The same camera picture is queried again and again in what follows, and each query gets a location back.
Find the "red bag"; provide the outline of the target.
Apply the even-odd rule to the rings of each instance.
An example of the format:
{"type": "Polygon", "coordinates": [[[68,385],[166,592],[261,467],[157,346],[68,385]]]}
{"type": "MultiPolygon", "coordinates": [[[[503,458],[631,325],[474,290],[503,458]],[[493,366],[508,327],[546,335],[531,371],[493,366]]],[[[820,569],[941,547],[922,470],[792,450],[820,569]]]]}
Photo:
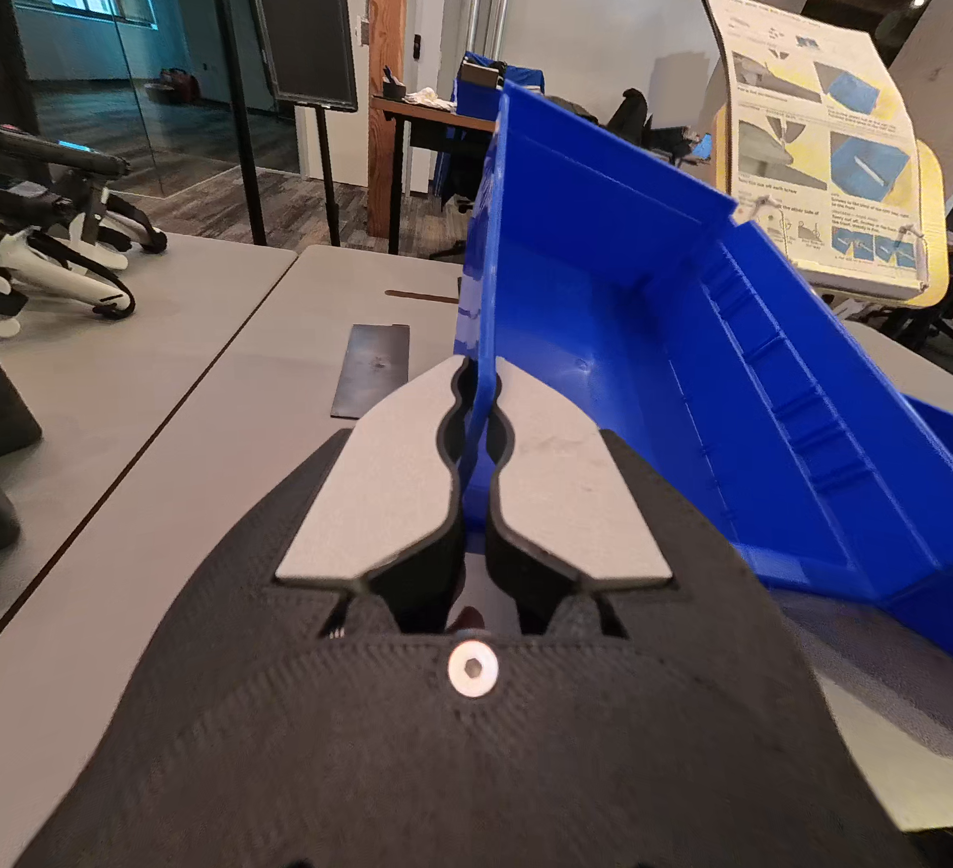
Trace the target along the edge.
{"type": "Polygon", "coordinates": [[[143,89],[151,102],[164,106],[197,104],[202,99],[197,78],[178,67],[163,67],[143,89]]]}

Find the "black sign stand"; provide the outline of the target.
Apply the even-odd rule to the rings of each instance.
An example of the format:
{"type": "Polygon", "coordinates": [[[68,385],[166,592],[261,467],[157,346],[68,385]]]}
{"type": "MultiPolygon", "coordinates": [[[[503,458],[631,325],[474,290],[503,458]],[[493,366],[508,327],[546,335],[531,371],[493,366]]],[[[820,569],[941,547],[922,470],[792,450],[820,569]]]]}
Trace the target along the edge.
{"type": "Polygon", "coordinates": [[[348,0],[252,0],[275,99],[316,111],[330,244],[340,247],[327,112],[359,109],[348,0]]]}

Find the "blue crate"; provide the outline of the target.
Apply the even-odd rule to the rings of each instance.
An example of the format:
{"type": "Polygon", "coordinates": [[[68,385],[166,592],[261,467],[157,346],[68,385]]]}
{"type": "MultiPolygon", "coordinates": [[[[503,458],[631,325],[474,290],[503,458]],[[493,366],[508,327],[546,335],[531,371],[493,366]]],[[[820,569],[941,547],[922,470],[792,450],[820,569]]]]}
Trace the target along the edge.
{"type": "Polygon", "coordinates": [[[472,119],[494,121],[499,97],[507,83],[545,93],[541,69],[506,64],[466,52],[455,77],[453,100],[457,113],[472,119]]]}

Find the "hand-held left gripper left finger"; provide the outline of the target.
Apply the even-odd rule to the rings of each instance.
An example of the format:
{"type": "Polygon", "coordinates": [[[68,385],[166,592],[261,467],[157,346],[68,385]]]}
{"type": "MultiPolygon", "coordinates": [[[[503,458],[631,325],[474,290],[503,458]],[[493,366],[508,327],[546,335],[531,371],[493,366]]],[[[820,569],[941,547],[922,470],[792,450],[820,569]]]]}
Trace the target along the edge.
{"type": "Polygon", "coordinates": [[[275,581],[374,595],[403,633],[442,633],[465,572],[459,460],[475,385],[475,363],[453,354],[357,419],[275,581]]]}

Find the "black partition post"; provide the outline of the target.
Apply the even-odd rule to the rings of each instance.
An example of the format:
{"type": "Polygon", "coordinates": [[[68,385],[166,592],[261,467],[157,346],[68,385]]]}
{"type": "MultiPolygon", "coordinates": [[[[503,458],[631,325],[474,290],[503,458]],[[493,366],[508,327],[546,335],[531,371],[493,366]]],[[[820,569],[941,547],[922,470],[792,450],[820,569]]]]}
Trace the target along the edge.
{"type": "Polygon", "coordinates": [[[232,23],[231,4],[230,0],[212,0],[212,4],[225,64],[225,77],[249,227],[253,244],[267,246],[268,238],[261,208],[254,147],[232,23]]]}

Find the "blue plastic bin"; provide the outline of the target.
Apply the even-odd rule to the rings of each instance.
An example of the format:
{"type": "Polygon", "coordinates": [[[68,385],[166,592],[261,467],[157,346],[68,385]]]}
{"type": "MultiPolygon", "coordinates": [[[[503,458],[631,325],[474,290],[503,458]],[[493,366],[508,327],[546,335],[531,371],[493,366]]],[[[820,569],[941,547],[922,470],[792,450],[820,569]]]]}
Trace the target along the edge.
{"type": "Polygon", "coordinates": [[[951,418],[902,395],[735,210],[507,84],[455,352],[616,433],[766,585],[875,606],[951,653],[951,418]]]}

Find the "dark wooden desk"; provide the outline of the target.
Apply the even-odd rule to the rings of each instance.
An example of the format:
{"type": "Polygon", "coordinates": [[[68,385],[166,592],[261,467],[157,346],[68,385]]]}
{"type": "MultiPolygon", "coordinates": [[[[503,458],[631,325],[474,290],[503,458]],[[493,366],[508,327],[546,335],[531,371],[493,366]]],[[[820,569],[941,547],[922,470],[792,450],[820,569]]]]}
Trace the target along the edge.
{"type": "Polygon", "coordinates": [[[395,125],[387,199],[388,254],[395,256],[400,249],[405,146],[457,156],[482,166],[495,123],[382,96],[372,96],[370,103],[385,121],[395,125]]]}

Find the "spare black white gripper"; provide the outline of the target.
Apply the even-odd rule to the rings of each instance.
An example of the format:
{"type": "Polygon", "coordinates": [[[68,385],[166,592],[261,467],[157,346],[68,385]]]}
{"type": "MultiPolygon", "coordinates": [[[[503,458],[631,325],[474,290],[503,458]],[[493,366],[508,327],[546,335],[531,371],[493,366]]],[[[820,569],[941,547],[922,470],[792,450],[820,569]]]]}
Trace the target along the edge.
{"type": "Polygon", "coordinates": [[[126,159],[9,124],[2,125],[1,153],[3,231],[27,231],[48,256],[53,242],[115,272],[128,267],[135,245],[150,255],[167,251],[166,234],[111,187],[130,174],[126,159]]]}
{"type": "Polygon", "coordinates": [[[80,206],[51,188],[2,176],[1,337],[15,337],[29,302],[22,286],[89,306],[120,321],[136,311],[136,298],[112,266],[99,261],[103,195],[80,206]]]}

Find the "black office chair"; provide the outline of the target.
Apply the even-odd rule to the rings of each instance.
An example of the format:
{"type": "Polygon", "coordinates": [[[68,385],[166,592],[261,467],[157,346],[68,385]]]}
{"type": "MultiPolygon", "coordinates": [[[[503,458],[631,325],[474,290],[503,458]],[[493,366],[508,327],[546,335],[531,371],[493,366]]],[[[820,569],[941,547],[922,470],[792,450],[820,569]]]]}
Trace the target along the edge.
{"type": "Polygon", "coordinates": [[[605,129],[617,138],[643,148],[648,120],[646,98],[637,88],[628,88],[623,92],[622,102],[605,125],[605,129]]]}

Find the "dark metal divider plate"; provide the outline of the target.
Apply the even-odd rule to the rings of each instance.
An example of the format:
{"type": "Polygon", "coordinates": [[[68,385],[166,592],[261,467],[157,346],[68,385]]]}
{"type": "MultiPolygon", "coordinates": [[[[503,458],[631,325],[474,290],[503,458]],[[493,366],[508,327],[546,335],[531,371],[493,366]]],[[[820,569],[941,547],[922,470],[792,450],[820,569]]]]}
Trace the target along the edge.
{"type": "Polygon", "coordinates": [[[410,326],[351,327],[330,416],[358,420],[409,380],[410,326]]]}

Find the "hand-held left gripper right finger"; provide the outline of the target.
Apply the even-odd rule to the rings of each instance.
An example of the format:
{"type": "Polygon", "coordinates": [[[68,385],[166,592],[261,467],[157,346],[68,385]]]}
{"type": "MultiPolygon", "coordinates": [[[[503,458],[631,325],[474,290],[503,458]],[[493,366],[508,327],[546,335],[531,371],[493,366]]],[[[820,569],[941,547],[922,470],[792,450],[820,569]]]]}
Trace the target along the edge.
{"type": "Polygon", "coordinates": [[[486,448],[486,565],[525,634],[569,596],[660,588],[671,566],[596,422],[526,370],[495,359],[486,448]]]}

